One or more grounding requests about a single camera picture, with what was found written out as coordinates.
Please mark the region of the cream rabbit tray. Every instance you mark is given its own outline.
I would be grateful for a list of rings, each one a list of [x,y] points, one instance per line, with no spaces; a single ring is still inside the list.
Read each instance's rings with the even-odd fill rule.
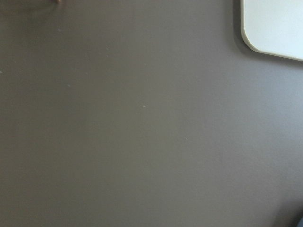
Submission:
[[[255,52],[303,60],[301,0],[241,0],[241,35]]]

